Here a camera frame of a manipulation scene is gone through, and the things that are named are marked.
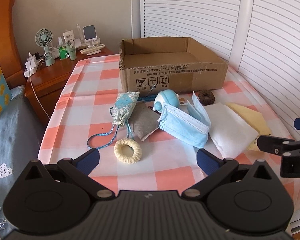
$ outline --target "white cable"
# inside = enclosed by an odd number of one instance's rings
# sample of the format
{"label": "white cable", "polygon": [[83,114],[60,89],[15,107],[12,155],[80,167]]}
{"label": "white cable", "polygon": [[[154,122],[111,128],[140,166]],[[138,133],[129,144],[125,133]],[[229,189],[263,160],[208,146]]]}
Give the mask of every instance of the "white cable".
{"label": "white cable", "polygon": [[45,58],[50,59],[51,57],[53,57],[53,53],[55,52],[56,48],[53,46],[49,47],[49,49],[52,49],[52,48],[53,48],[53,50],[50,50],[43,55]]}
{"label": "white cable", "polygon": [[34,87],[33,87],[33,84],[32,84],[32,82],[31,82],[31,72],[30,72],[30,70],[31,70],[31,54],[30,54],[30,52],[29,52],[29,57],[30,57],[30,64],[29,64],[29,79],[30,79],[30,84],[31,84],[33,93],[34,93],[34,95],[35,95],[35,98],[37,98],[37,100],[38,100],[38,102],[39,102],[39,104],[40,104],[42,110],[45,112],[45,114],[47,115],[47,117],[48,117],[49,120],[50,120],[50,116],[47,114],[46,110],[45,110],[45,109],[43,108],[43,106],[41,105],[41,103],[40,103],[40,101],[39,101],[39,98],[37,97],[37,94],[36,94],[35,91],[34,91]]}

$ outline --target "wooden bed headboard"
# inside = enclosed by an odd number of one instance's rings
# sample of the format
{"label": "wooden bed headboard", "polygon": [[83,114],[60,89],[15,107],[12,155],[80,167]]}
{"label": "wooden bed headboard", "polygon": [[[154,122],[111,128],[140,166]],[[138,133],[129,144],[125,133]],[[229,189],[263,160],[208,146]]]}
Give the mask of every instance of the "wooden bed headboard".
{"label": "wooden bed headboard", "polygon": [[10,89],[25,85],[21,63],[12,27],[14,0],[0,0],[0,66]]}

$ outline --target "wall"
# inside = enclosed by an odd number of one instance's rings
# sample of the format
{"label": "wall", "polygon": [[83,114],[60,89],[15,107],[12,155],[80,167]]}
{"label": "wall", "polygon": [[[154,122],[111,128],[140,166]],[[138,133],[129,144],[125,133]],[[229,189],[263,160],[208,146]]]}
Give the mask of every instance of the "wall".
{"label": "wall", "polygon": [[27,52],[42,52],[34,37],[41,28],[53,32],[53,45],[65,29],[74,30],[94,24],[97,35],[109,49],[118,53],[121,39],[131,38],[131,0],[16,0],[13,28],[22,61]]}
{"label": "wall", "polygon": [[140,0],[131,0],[132,38],[140,38]]}

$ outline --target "cardboard box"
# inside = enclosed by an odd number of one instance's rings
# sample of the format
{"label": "cardboard box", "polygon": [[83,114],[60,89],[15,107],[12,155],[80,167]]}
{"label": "cardboard box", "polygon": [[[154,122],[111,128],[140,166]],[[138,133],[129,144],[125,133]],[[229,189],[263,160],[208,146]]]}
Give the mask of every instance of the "cardboard box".
{"label": "cardboard box", "polygon": [[150,37],[122,40],[119,68],[123,90],[146,96],[222,88],[228,63],[193,38]]}

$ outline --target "wooden nightstand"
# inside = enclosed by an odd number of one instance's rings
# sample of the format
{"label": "wooden nightstand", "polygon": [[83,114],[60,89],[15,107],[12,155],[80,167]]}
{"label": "wooden nightstand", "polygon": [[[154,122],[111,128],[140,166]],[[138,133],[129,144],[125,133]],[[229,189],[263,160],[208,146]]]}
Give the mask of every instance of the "wooden nightstand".
{"label": "wooden nightstand", "polygon": [[[82,55],[80,51],[77,51],[77,59],[74,61],[71,61],[70,58],[64,60],[58,58],[51,66],[46,67],[44,63],[42,64],[37,72],[31,76],[31,81],[37,97],[49,116],[52,115],[60,94],[77,62],[86,58],[108,55],[113,55],[113,52],[105,47],[101,49],[100,53],[91,56]],[[49,119],[33,93],[29,78],[26,83],[25,95],[29,99],[41,123],[46,127]]]}

